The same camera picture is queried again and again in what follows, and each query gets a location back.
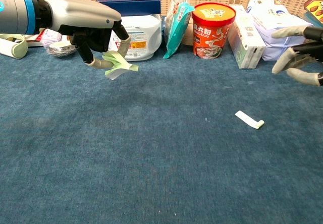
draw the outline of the teal snack bag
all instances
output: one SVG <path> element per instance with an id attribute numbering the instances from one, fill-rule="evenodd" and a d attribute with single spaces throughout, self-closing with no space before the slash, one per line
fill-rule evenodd
<path id="1" fill-rule="evenodd" d="M 187 29 L 194 7 L 189 0 L 172 0 L 166 16 L 165 41 L 167 52 L 163 59 L 169 59 L 178 49 Z"/>

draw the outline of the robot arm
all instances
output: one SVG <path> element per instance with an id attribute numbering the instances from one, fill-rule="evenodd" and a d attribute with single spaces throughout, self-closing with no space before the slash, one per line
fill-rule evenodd
<path id="1" fill-rule="evenodd" d="M 94 68 L 110 68 L 111 62 L 95 59 L 91 50 L 105 52 L 111 31 L 121 40 L 118 52 L 124 57 L 130 37 L 121 15 L 90 0 L 0 0 L 0 33 L 38 34 L 49 28 L 71 37 L 83 61 Z"/>
<path id="2" fill-rule="evenodd" d="M 275 63 L 272 73 L 278 74 L 286 70 L 295 80 L 309 85 L 323 85 L 322 73 L 307 73 L 300 68 L 313 62 L 323 62 L 323 29 L 316 27 L 289 27 L 272 34 L 273 38 L 287 36 L 304 36 L 313 42 L 304 43 L 287 49 Z"/>

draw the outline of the red lid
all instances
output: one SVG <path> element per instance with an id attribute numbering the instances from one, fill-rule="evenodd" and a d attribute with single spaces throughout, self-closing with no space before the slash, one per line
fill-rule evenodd
<path id="1" fill-rule="evenodd" d="M 195 6 L 193 20 L 204 26 L 221 27 L 234 22 L 236 11 L 230 6 L 219 3 L 203 3 Z"/>

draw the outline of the instant noodle cup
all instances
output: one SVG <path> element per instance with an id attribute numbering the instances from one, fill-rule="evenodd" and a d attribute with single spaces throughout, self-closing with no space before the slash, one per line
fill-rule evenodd
<path id="1" fill-rule="evenodd" d="M 194 55 L 202 59 L 220 56 L 236 12 L 230 6 L 218 3 L 203 3 L 195 6 L 192 18 Z"/>

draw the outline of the white bottle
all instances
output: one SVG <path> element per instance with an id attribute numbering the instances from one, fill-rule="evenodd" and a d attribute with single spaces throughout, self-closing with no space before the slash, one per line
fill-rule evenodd
<path id="1" fill-rule="evenodd" d="M 142 61 L 151 58 L 162 43 L 160 15 L 123 16 L 122 25 L 131 37 L 125 59 L 127 61 Z M 118 50 L 119 45 L 120 39 L 112 32 L 109 50 Z"/>

